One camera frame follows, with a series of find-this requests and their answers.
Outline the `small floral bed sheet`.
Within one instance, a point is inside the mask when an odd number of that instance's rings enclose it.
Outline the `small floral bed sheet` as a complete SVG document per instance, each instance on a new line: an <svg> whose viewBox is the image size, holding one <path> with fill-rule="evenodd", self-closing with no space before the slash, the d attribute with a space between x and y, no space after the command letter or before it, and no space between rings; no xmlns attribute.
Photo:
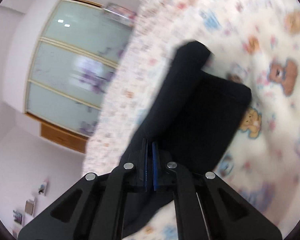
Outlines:
<svg viewBox="0 0 300 240"><path fill-rule="evenodd" d="M83 173L105 174L118 165L157 96L175 50L192 38L197 1L139 0L133 35L86 146Z"/></svg>

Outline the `glass sliding door wardrobe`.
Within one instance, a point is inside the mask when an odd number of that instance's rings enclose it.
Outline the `glass sliding door wardrobe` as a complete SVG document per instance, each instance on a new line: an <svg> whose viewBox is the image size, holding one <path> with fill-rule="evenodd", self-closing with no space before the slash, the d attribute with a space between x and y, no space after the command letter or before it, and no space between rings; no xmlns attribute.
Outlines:
<svg viewBox="0 0 300 240"><path fill-rule="evenodd" d="M41 137L85 151L131 33L117 5L57 2L27 75L25 114L40 123Z"/></svg>

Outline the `cartoon bear print blanket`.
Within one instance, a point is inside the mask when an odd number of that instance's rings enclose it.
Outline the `cartoon bear print blanket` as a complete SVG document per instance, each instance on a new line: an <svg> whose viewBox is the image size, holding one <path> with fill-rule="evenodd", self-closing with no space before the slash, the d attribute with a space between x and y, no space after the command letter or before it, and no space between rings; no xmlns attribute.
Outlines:
<svg viewBox="0 0 300 240"><path fill-rule="evenodd" d="M298 0L140 0L158 67L142 120L172 50L195 38L213 58L206 71L248 86L251 104L216 173L287 237L300 220L300 3Z"/></svg>

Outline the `white wall shelf box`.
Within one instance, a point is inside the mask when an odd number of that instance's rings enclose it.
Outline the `white wall shelf box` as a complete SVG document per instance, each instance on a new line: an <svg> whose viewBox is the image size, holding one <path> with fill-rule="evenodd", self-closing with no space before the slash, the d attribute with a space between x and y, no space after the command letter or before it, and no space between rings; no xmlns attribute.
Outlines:
<svg viewBox="0 0 300 240"><path fill-rule="evenodd" d="M32 196L26 200L24 212L30 216L34 216L36 207L36 197Z"/></svg>

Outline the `black pants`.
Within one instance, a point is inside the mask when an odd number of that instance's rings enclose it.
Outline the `black pants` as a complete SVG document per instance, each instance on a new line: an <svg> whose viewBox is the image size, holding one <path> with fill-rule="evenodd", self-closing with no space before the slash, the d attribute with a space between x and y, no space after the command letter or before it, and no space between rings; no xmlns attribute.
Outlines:
<svg viewBox="0 0 300 240"><path fill-rule="evenodd" d="M210 55L198 41L176 50L151 109L120 159L122 164L146 139L192 173L203 175L215 168L251 102L251 90L204 72Z"/></svg>

